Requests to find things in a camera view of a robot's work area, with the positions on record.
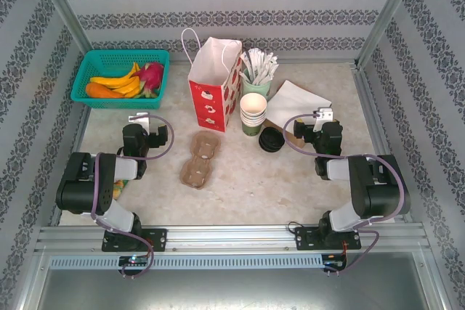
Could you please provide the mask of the stack of paper cups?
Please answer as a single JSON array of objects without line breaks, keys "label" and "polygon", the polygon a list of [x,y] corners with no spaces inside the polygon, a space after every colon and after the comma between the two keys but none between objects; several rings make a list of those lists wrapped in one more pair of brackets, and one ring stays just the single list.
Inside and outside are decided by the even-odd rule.
[{"label": "stack of paper cups", "polygon": [[248,93],[240,99],[240,119],[247,136],[256,136],[266,119],[267,100],[258,93]]}]

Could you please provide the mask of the left small circuit board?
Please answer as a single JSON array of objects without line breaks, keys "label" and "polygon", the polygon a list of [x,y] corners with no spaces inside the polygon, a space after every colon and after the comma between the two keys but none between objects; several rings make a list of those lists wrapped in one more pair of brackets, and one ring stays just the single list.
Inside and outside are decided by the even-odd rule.
[{"label": "left small circuit board", "polygon": [[147,263],[148,263],[147,256],[137,256],[137,255],[121,256],[118,261],[118,265],[120,267],[122,266],[143,267],[143,266],[147,266]]}]

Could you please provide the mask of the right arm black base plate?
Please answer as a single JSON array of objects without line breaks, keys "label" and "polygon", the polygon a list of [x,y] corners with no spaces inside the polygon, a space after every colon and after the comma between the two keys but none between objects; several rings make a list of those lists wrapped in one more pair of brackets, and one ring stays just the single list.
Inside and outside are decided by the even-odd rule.
[{"label": "right arm black base plate", "polygon": [[356,232],[324,232],[317,227],[295,229],[297,250],[360,250],[360,236]]}]

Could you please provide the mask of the grey metal panel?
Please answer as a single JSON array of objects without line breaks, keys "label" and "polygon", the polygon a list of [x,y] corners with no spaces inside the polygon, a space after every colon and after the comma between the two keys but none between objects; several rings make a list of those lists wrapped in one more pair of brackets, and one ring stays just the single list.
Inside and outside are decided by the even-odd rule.
[{"label": "grey metal panel", "polygon": [[319,269],[112,269],[33,266],[20,310],[451,310],[425,253],[371,253],[340,276]]}]

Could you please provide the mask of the aluminium frame post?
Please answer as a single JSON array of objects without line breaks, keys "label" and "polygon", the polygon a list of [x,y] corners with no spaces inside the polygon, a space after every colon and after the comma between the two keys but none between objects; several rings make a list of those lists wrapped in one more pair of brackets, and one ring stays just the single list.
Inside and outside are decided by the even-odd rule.
[{"label": "aluminium frame post", "polygon": [[376,46],[381,40],[381,37],[384,34],[389,22],[395,15],[398,7],[400,6],[402,0],[387,0],[384,7],[382,8],[379,16],[377,17],[371,32],[368,34],[368,37],[363,44],[362,49],[360,50],[357,59],[355,60],[355,66],[357,69],[364,68]]},{"label": "aluminium frame post", "polygon": [[77,43],[81,53],[86,54],[93,50],[92,44],[82,28],[75,12],[68,0],[52,0],[56,10],[59,12],[62,21],[68,27],[73,39]]}]

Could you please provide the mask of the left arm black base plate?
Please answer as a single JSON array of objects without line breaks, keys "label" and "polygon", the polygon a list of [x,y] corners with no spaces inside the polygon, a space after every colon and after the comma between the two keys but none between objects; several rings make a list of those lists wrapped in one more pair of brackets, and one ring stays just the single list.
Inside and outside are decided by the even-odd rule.
[{"label": "left arm black base plate", "polygon": [[[167,241],[166,229],[142,229],[140,237],[152,245],[155,252],[164,252]],[[148,252],[148,247],[142,241],[105,231],[102,241],[103,252]]]}]

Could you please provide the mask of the bunch of white straws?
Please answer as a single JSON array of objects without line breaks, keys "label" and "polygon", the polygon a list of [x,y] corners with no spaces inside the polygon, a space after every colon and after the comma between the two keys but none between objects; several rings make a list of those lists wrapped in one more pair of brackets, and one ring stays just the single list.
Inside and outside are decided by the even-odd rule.
[{"label": "bunch of white straws", "polygon": [[274,78],[278,69],[278,57],[272,52],[267,54],[258,48],[244,51],[240,55],[245,70],[240,76],[254,86],[265,85]]}]

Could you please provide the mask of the green yellow snack packet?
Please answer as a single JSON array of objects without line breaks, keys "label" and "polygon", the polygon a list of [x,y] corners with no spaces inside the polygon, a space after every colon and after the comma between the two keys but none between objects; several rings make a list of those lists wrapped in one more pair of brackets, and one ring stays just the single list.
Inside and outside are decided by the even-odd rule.
[{"label": "green yellow snack packet", "polygon": [[118,180],[113,184],[113,199],[114,200],[119,199],[127,183],[128,183],[128,180]]}]

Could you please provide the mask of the yellow toy banana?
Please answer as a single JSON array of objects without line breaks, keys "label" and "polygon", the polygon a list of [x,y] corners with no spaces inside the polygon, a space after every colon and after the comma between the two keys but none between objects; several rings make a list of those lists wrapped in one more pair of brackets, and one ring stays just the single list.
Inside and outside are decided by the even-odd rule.
[{"label": "yellow toy banana", "polygon": [[112,92],[121,94],[125,98],[132,98],[139,94],[141,91],[140,79],[138,77],[133,77],[127,85],[119,87],[117,89],[112,89]]},{"label": "yellow toy banana", "polygon": [[98,83],[103,86],[106,86],[110,89],[117,89],[119,87],[125,86],[132,82],[134,77],[132,75],[139,70],[139,65],[134,62],[132,69],[124,76],[120,78],[105,78],[105,77],[92,77],[90,78],[91,83]]}]

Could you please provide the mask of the green paper straw cup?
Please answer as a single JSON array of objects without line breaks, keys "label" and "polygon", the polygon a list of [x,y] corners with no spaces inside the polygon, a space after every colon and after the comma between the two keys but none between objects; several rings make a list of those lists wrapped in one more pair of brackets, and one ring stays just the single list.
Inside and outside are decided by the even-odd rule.
[{"label": "green paper straw cup", "polygon": [[271,88],[272,81],[268,81],[267,83],[262,84],[262,85],[253,85],[248,80],[247,69],[243,71],[241,76],[242,76],[242,84],[241,84],[242,95],[245,95],[248,93],[257,93],[257,94],[261,94],[262,96],[264,96],[266,100],[270,99],[270,88]]}]

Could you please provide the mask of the orange carrot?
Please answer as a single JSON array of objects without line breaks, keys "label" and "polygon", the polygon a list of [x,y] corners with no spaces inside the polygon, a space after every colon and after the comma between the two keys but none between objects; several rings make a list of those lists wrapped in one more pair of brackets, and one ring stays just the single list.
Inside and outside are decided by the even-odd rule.
[{"label": "orange carrot", "polygon": [[88,83],[86,85],[86,94],[88,97],[94,99],[120,99],[123,94],[109,89],[108,87],[99,83]]}]

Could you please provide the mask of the stack of black cup lids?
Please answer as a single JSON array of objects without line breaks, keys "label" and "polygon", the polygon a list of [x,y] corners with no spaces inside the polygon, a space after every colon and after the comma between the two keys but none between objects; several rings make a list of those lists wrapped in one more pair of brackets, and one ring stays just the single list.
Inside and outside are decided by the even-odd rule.
[{"label": "stack of black cup lids", "polygon": [[283,134],[273,127],[266,127],[259,136],[259,146],[266,152],[277,152],[285,144]]}]

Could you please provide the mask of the red white paper bag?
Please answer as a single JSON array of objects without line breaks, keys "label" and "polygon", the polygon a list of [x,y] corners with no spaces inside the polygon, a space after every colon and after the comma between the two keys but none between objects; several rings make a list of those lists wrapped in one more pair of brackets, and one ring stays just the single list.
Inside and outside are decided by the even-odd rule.
[{"label": "red white paper bag", "polygon": [[185,42],[181,44],[190,63],[187,80],[198,125],[224,132],[240,97],[243,45],[235,39],[210,37],[204,44],[195,40],[194,57]]}]

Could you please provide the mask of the brown cardboard cup carrier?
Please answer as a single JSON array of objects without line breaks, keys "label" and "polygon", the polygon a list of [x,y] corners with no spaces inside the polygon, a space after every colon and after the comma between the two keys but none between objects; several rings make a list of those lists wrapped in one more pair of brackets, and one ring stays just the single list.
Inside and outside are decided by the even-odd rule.
[{"label": "brown cardboard cup carrier", "polygon": [[212,164],[221,146],[220,138],[210,131],[196,133],[190,145],[191,159],[182,167],[179,179],[182,184],[194,189],[202,189],[208,181]]}]

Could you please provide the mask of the white napkin stack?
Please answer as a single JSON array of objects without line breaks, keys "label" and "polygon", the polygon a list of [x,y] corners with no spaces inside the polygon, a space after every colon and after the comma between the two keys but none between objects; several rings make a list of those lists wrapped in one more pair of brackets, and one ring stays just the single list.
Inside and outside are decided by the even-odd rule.
[{"label": "white napkin stack", "polygon": [[313,114],[332,102],[286,80],[267,103],[267,120],[282,128],[295,115]]}]

